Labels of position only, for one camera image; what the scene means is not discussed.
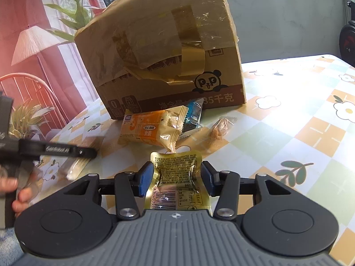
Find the gold foil snack packet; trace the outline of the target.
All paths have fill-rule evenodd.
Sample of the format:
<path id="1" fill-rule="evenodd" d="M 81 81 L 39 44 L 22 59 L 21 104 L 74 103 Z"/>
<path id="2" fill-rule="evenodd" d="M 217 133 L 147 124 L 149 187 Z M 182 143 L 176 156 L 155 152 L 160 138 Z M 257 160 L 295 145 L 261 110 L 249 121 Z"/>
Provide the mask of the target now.
<path id="1" fill-rule="evenodd" d="M 146 192 L 145 209 L 211 211 L 211 202 L 201 177 L 198 151 L 162 154 L 153 152 L 152 182 Z"/>

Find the clear wafer snack packet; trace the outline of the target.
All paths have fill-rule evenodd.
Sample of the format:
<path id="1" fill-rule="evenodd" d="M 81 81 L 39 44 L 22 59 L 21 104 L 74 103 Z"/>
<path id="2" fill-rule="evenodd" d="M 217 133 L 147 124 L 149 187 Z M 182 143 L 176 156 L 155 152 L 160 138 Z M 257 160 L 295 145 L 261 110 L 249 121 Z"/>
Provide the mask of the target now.
<path id="1" fill-rule="evenodd" d="M 103 142 L 103 136 L 86 137 L 78 144 L 78 157 L 69 157 L 58 170 L 58 176 L 68 181 L 76 180 L 87 164 L 97 157 Z"/>

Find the small clear snack packet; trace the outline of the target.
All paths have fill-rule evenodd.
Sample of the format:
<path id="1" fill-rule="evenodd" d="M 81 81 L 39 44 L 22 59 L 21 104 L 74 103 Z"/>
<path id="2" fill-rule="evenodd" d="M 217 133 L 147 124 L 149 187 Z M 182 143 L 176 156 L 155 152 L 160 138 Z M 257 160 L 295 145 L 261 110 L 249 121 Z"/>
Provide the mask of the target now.
<path id="1" fill-rule="evenodd" d="M 237 117 L 221 116 L 208 132 L 208 143 L 223 141 L 237 121 Z"/>

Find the orange cracker snack packet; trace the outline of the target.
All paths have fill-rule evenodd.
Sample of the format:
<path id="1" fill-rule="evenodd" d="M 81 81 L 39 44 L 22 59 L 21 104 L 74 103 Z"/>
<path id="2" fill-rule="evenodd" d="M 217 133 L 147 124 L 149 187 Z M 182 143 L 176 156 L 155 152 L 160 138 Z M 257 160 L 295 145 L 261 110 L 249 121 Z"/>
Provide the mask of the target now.
<path id="1" fill-rule="evenodd" d="M 120 140 L 147 143 L 173 153 L 182 134 L 187 112 L 188 108 L 184 105 L 143 113 L 126 111 Z"/>

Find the blue black snack packet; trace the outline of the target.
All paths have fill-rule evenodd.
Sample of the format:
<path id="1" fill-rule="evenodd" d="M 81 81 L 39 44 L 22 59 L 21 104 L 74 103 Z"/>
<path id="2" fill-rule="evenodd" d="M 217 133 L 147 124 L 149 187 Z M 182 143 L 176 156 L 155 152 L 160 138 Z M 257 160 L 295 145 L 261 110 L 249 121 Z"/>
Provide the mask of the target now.
<path id="1" fill-rule="evenodd" d="M 193 135 L 201 129 L 200 119 L 202 113 L 202 107 L 204 103 L 204 98 L 198 98 L 190 100 L 185 103 L 185 106 L 188 108 L 185 121 L 183 123 L 182 133 L 179 136 L 179 139 L 183 139 Z"/>

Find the brown cardboard box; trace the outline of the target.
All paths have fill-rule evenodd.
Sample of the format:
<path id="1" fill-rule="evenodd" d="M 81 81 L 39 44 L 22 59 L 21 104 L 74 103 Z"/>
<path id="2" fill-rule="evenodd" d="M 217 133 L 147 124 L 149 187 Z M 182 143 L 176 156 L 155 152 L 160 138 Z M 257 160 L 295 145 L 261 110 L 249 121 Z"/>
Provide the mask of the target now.
<path id="1" fill-rule="evenodd" d="M 112 119 L 195 98 L 208 109 L 245 102 L 227 0 L 115 0 L 75 43 Z"/>

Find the black exercise bike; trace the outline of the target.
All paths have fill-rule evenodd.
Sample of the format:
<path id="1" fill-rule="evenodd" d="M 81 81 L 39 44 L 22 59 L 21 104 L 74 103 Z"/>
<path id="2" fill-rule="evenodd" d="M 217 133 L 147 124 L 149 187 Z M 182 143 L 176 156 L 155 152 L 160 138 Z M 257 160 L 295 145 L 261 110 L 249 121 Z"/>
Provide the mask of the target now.
<path id="1" fill-rule="evenodd" d="M 339 34 L 339 51 L 341 58 L 354 67 L 354 0 L 345 1 L 345 13 L 350 9 L 351 16 Z"/>

